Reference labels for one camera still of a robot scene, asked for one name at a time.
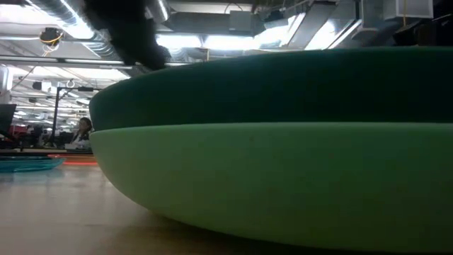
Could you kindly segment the person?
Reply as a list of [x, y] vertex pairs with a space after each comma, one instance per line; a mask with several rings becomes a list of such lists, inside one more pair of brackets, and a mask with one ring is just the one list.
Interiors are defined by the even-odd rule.
[[93, 131], [92, 122], [89, 118], [83, 117], [79, 120], [79, 129], [74, 135], [71, 144], [77, 149], [90, 149], [90, 134]]

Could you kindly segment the black pole stand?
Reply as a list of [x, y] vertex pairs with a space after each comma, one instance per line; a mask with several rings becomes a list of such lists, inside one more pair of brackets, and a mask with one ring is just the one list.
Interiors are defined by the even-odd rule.
[[52, 122], [52, 132], [49, 137], [48, 142], [53, 143], [55, 140], [55, 133], [57, 130], [57, 115], [58, 115], [58, 110], [59, 110], [59, 102], [61, 99], [63, 99], [69, 92], [72, 92], [74, 89], [77, 91], [81, 92], [94, 92], [98, 91], [98, 89], [93, 88], [93, 87], [87, 87], [87, 86], [79, 86], [79, 87], [57, 87], [57, 92], [56, 92], [56, 98], [55, 98], [55, 106], [54, 106], [54, 114], [53, 114], [53, 122]]

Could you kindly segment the black aluminium table frame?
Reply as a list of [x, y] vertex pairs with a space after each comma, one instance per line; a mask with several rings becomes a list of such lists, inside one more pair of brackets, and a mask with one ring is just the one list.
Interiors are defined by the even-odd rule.
[[65, 150], [65, 149], [0, 149], [0, 156], [5, 157], [46, 157], [50, 154], [59, 155], [92, 155], [90, 150]]

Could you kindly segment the black monitor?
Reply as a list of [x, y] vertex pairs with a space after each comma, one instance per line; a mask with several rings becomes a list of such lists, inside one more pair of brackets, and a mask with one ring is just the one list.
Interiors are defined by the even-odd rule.
[[16, 104], [0, 104], [0, 135], [8, 133], [16, 106]]

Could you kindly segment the large green plastic plate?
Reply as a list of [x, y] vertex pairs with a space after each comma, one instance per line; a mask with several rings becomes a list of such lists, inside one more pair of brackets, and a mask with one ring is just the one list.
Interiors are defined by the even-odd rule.
[[309, 50], [169, 67], [90, 101], [122, 194], [303, 247], [453, 255], [453, 47]]

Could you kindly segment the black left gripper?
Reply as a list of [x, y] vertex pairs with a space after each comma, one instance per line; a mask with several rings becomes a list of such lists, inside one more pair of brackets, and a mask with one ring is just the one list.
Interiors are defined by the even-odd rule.
[[166, 50], [155, 40], [154, 22], [145, 15], [148, 0], [84, 0], [84, 13], [96, 30], [107, 30], [125, 64], [166, 68]]

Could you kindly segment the small orange translucent plate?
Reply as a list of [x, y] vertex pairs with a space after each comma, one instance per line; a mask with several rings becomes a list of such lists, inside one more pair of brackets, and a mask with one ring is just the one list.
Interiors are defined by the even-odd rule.
[[70, 166], [97, 166], [98, 163], [92, 154], [48, 154], [48, 157], [63, 159], [64, 165]]

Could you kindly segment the small cyan translucent plate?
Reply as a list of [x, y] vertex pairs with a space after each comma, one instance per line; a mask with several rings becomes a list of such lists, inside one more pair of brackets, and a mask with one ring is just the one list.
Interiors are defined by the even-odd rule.
[[63, 158], [0, 156], [0, 173], [50, 170], [64, 163]]

